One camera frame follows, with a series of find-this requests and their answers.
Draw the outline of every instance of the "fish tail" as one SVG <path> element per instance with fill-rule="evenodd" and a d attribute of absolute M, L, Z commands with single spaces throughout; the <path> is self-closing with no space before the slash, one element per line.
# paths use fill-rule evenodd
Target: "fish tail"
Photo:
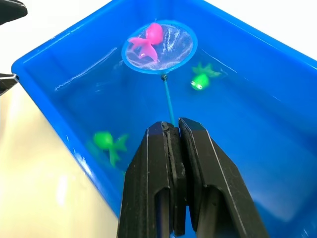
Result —
<path fill-rule="evenodd" d="M 118 156 L 116 150 L 111 149 L 109 150 L 109 159 L 110 159 L 110 164 L 115 167 L 115 163 L 120 160 L 120 157 Z"/>
<path fill-rule="evenodd" d="M 132 50 L 134 50 L 135 48 L 137 48 L 139 46 L 143 46 L 149 40 L 143 39 L 143 38 L 140 38 L 140 37 L 132 37 L 132 38 L 128 39 L 128 41 L 133 44 Z"/>
<path fill-rule="evenodd" d="M 127 151 L 127 147 L 125 146 L 125 141 L 128 138 L 128 134 L 124 134 L 120 136 L 114 144 L 114 148 L 120 151 Z"/>

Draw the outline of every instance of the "water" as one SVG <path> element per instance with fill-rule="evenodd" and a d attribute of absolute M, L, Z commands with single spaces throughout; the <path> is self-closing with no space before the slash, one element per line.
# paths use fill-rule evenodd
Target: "water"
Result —
<path fill-rule="evenodd" d="M 129 134 L 128 151 L 119 153 L 117 163 L 125 171 L 146 128 L 170 119 L 160 77 L 128 68 L 120 50 L 57 87 L 55 100 L 101 167 L 109 167 L 109 161 L 106 152 L 93 145 L 94 133 L 109 131 L 114 139 Z M 199 62 L 222 72 L 203 91 L 190 84 L 192 67 Z M 314 147 L 287 123 L 286 109 L 284 113 L 278 101 L 201 49 L 168 75 L 168 85 L 175 118 L 196 120 L 209 130 L 240 170 L 271 237 L 295 232 L 292 224 L 305 216 L 305 205 L 314 200 L 317 163 Z"/>

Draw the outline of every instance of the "blue plastic bin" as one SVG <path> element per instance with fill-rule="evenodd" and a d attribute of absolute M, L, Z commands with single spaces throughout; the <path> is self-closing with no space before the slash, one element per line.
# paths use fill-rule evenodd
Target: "blue plastic bin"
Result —
<path fill-rule="evenodd" d="M 162 81 L 128 68 L 120 51 L 136 29 L 163 19 L 188 25 L 199 42 L 169 74 L 175 116 L 201 122 L 237 165 L 271 237 L 316 237 L 315 60 L 203 0 L 113 0 L 12 72 L 118 216 L 123 171 L 145 129 L 169 121 Z M 198 62 L 223 76 L 201 92 L 190 87 Z M 93 143 L 100 130 L 129 134 L 117 168 Z"/>

